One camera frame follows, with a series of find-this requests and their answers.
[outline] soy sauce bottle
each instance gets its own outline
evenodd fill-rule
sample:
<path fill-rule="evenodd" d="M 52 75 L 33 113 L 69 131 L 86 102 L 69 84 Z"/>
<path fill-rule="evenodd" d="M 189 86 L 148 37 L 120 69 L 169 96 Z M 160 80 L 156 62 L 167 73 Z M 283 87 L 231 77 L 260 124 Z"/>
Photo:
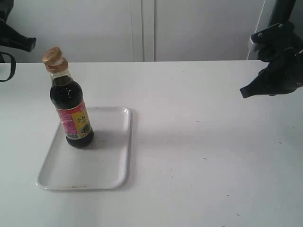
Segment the soy sauce bottle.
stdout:
<path fill-rule="evenodd" d="M 89 123 L 82 89 L 71 78 L 67 60 L 62 57 L 59 47 L 54 47 L 44 54 L 42 61 L 51 74 L 50 96 L 65 130 L 67 142 L 76 148 L 88 145 L 94 137 L 94 131 Z"/>

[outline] dark liquid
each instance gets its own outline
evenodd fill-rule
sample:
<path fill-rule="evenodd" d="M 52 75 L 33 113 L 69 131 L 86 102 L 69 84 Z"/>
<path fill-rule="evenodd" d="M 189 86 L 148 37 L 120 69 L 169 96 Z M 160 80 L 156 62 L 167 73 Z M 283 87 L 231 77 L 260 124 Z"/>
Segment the dark liquid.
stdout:
<path fill-rule="evenodd" d="M 78 106 L 83 99 L 83 93 L 80 85 L 73 81 L 69 76 L 58 77 L 53 80 L 51 88 L 51 100 L 56 108 L 61 110 L 72 109 Z M 76 148 L 82 148 L 88 145 L 94 137 L 94 131 L 78 140 L 72 140 L 66 137 L 67 142 Z"/>

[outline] red and yellow label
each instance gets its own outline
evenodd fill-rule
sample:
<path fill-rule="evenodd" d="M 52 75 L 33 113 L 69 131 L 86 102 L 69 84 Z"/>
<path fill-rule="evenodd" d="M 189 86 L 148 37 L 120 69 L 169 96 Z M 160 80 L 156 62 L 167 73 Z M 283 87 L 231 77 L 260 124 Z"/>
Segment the red and yellow label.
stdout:
<path fill-rule="evenodd" d="M 84 101 L 75 108 L 68 110 L 57 109 L 57 112 L 60 117 L 62 127 L 65 130 L 66 137 L 69 139 L 82 139 L 90 133 L 91 126 Z"/>

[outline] table surface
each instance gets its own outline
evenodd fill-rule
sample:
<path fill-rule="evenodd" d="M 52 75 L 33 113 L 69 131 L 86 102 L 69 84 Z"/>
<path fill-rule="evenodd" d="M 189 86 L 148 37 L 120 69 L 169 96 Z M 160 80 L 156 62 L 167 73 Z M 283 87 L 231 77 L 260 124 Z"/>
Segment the table surface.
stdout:
<path fill-rule="evenodd" d="M 243 99 L 265 66 L 70 63 L 87 106 L 132 109 L 130 175 L 116 190 L 53 192 L 36 186 L 58 125 L 50 77 L 18 64 L 0 83 L 0 225 L 301 226 L 303 89 Z"/>

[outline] tray rim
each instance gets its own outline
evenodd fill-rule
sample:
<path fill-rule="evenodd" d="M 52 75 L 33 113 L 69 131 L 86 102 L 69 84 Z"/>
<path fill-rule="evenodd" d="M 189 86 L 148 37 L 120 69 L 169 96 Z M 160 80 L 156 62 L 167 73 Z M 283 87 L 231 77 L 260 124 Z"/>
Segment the tray rim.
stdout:
<path fill-rule="evenodd" d="M 87 106 L 86 107 L 87 109 L 124 109 L 128 112 L 128 126 L 127 126 L 127 131 L 128 131 L 128 145 L 127 145 L 127 153 L 126 153 L 126 159 L 125 159 L 125 162 L 126 162 L 126 165 L 125 165 L 125 171 L 124 171 L 124 175 L 122 176 L 121 180 L 114 184 L 113 186 L 111 187 L 100 187 L 100 186 L 92 186 L 92 187 L 80 187 L 80 186 L 72 186 L 72 187 L 60 187 L 60 186 L 47 186 L 47 185 L 43 185 L 40 183 L 39 181 L 39 178 L 40 178 L 40 174 L 43 170 L 43 167 L 45 166 L 45 163 L 46 163 L 46 160 L 47 160 L 47 157 L 49 155 L 49 152 L 50 152 L 50 149 L 53 145 L 53 141 L 57 135 L 57 132 L 61 126 L 61 123 L 59 121 L 59 124 L 56 128 L 56 131 L 52 137 L 52 140 L 51 140 L 51 144 L 48 148 L 48 151 L 46 153 L 46 156 L 44 158 L 44 161 L 40 167 L 40 170 L 39 170 L 39 173 L 36 177 L 36 186 L 40 189 L 43 189 L 43 190 L 58 190 L 58 191 L 61 191 L 61 190 L 71 190 L 71 191 L 74 191 L 74 190 L 111 190 L 111 189 L 115 189 L 115 188 L 118 188 L 120 187 L 121 185 L 123 185 L 127 179 L 127 176 L 129 174 L 129 165 L 130 165 L 130 147 L 131 147 L 131 140 L 132 140 L 132 133 L 131 133 L 131 129 L 132 129 L 132 111 L 130 108 L 126 107 L 126 106 Z"/>

